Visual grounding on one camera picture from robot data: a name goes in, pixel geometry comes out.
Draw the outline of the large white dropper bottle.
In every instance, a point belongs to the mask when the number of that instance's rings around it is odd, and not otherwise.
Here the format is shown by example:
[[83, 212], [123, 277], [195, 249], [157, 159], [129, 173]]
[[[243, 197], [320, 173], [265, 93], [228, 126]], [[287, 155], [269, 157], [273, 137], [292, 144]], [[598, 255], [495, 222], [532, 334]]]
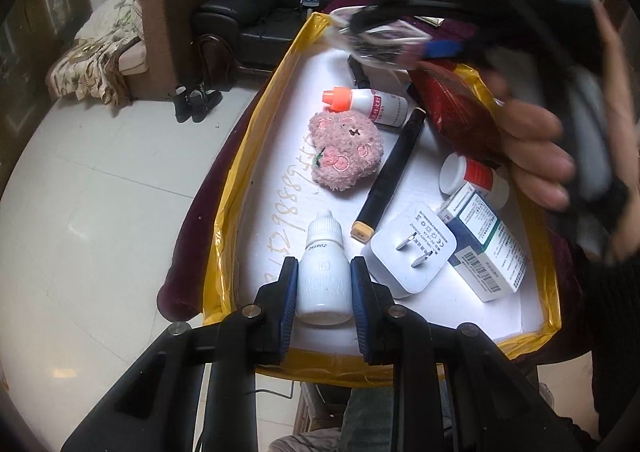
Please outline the large white dropper bottle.
[[341, 224], [329, 209], [308, 225], [298, 264], [296, 316], [312, 326], [337, 326], [352, 318], [352, 277]]

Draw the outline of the white power adapter plug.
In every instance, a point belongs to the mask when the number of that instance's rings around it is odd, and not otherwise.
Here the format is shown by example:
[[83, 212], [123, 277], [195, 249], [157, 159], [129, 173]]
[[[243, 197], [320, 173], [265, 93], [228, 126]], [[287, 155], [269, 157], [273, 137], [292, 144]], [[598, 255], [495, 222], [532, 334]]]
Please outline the white power adapter plug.
[[378, 229], [363, 247], [370, 276], [394, 299], [422, 293], [457, 248], [450, 228], [424, 203], [415, 203]]

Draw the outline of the red snack packet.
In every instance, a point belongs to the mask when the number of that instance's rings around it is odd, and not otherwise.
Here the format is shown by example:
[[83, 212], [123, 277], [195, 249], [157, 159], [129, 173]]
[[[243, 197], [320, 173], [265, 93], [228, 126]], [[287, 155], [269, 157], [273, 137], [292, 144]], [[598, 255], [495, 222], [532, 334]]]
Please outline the red snack packet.
[[428, 118], [463, 156], [498, 168], [503, 162], [498, 105], [480, 73], [452, 60], [424, 62], [408, 71]]

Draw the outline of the black marker pen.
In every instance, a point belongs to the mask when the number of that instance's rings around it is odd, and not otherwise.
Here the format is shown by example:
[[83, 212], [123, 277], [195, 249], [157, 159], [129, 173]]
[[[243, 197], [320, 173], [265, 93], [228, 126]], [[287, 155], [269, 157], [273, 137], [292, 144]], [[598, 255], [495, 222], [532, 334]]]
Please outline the black marker pen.
[[402, 127], [390, 155], [378, 172], [371, 190], [350, 230], [350, 236], [356, 241], [367, 244], [370, 241], [384, 212], [392, 200], [401, 180], [416, 142], [422, 133], [426, 118], [423, 108], [413, 109], [409, 119]]

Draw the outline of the white bottle orange cap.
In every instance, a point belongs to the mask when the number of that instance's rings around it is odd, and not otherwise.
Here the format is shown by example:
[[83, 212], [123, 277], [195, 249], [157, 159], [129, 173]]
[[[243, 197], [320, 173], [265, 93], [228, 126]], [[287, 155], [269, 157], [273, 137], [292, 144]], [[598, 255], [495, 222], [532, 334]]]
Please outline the white bottle orange cap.
[[401, 127], [407, 118], [409, 104], [405, 97], [373, 89], [350, 89], [334, 86], [322, 93], [322, 103], [330, 112], [353, 110], [372, 123], [386, 127]]

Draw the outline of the white green medicine box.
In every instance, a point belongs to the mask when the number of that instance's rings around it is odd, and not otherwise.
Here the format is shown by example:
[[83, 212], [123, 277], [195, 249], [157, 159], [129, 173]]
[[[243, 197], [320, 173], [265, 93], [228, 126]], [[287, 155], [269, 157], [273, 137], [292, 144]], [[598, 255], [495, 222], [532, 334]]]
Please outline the white green medicine box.
[[449, 197], [438, 216], [456, 238], [449, 263], [482, 302], [518, 291], [528, 267], [527, 253], [471, 184]]

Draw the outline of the white pill bottle red label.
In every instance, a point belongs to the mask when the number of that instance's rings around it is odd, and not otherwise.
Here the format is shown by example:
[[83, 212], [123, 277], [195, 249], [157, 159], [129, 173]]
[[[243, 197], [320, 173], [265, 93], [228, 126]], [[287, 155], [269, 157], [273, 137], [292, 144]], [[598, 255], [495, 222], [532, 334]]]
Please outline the white pill bottle red label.
[[493, 209], [503, 209], [510, 197], [510, 185], [494, 169], [457, 153], [451, 153], [439, 171], [440, 191], [454, 195], [465, 184], [469, 184], [482, 195]]

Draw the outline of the pink plush toy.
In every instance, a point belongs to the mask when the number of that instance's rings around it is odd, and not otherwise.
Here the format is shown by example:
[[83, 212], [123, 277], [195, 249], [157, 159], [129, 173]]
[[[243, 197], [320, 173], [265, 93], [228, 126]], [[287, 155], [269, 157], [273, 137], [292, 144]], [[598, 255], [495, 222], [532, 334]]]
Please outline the pink plush toy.
[[344, 192], [380, 167], [384, 145], [380, 131], [360, 112], [318, 112], [309, 120], [314, 182]]

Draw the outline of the clear bag of hair ties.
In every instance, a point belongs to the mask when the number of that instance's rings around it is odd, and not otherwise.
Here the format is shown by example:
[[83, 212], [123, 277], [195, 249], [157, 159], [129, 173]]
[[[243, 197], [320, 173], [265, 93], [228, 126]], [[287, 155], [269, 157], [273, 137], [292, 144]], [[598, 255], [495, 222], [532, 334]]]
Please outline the clear bag of hair ties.
[[415, 68], [432, 37], [404, 20], [354, 34], [349, 29], [350, 21], [362, 10], [362, 6], [345, 6], [329, 14], [330, 26], [324, 35], [334, 48], [348, 52], [362, 65]]

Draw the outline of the yellow taped foam box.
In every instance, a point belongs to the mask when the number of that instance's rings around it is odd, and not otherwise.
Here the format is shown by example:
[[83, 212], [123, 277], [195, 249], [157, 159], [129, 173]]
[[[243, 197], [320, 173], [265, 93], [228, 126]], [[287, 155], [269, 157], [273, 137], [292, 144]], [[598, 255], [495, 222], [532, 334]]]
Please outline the yellow taped foam box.
[[[380, 224], [388, 224], [411, 206], [442, 203], [438, 174], [449, 146], [431, 125], [424, 126], [404, 172], [390, 184], [387, 201], [370, 200], [368, 178], [345, 192], [312, 181], [309, 120], [320, 109], [321, 93], [348, 78], [347, 55], [330, 45], [329, 34], [329, 19], [311, 16], [250, 112], [212, 222], [203, 299], [208, 325], [252, 301], [260, 287], [277, 279], [286, 257], [302, 254], [308, 224], [319, 210], [328, 209], [349, 231], [367, 205]], [[438, 325], [475, 323], [516, 359], [538, 351], [559, 331], [559, 287], [541, 209], [512, 192], [501, 218], [529, 259], [516, 293], [481, 301], [445, 265], [406, 305]]]

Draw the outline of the black shoes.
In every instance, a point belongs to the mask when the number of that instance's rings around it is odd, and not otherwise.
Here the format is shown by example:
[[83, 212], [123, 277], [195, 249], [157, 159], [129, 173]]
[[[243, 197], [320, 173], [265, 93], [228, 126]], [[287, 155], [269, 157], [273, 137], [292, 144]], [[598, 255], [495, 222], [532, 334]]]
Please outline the black shoes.
[[194, 86], [191, 89], [177, 86], [172, 97], [176, 120], [178, 123], [185, 123], [191, 119], [194, 123], [201, 123], [221, 100], [222, 93], [218, 90], [204, 86]]

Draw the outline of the floral patterned cloth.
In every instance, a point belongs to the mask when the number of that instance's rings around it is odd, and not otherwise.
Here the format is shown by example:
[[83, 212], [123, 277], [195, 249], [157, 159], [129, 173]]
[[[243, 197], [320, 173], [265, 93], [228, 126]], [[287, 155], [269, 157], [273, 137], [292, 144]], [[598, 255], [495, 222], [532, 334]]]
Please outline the floral patterned cloth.
[[46, 77], [50, 97], [91, 97], [111, 108], [128, 105], [130, 91], [119, 68], [119, 57], [142, 36], [138, 1], [106, 0], [78, 30], [72, 46], [50, 67]]

